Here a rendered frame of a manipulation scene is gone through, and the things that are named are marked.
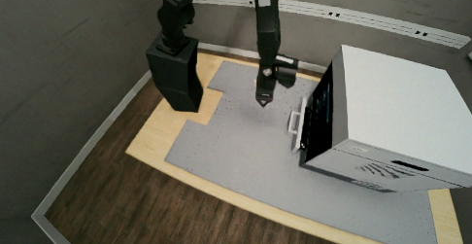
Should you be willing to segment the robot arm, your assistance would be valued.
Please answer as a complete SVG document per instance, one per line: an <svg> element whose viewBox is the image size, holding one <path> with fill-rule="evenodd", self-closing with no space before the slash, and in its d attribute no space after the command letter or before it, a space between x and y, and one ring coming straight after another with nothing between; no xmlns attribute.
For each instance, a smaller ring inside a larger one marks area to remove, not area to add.
<svg viewBox="0 0 472 244"><path fill-rule="evenodd" d="M299 60L278 53L281 44L279 0L254 0L254 4L257 49L261 58L258 74L263 78L274 76L266 80L265 90L275 90L277 81L287 89L294 87ZM157 11L162 32L161 40L155 44L156 49L176 57L190 43L183 29L186 29L186 24L194 23L194 16L192 0L162 0L162 7Z"/></svg>

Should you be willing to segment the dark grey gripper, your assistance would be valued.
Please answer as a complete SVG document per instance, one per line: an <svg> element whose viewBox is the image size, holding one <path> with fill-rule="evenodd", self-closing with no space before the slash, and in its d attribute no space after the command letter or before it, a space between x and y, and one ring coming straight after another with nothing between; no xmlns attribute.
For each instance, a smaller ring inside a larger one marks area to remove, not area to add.
<svg viewBox="0 0 472 244"><path fill-rule="evenodd" d="M265 90L266 80L270 80L273 77L263 78L259 76L259 74L256 75L255 100L260 104L261 107L265 107L268 103L273 101L274 90ZM268 95L261 95L261 94L268 94ZM266 101L266 102L262 104L260 100Z"/></svg>

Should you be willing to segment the grey boxy benchtop instrument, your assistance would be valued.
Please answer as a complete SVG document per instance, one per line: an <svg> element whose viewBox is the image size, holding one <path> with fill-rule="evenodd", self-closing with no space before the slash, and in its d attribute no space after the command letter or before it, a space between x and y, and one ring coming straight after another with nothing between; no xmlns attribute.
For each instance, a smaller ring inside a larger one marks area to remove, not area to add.
<svg viewBox="0 0 472 244"><path fill-rule="evenodd" d="M299 167L371 190L472 187L472 115L442 69L341 45L288 132Z"/></svg>

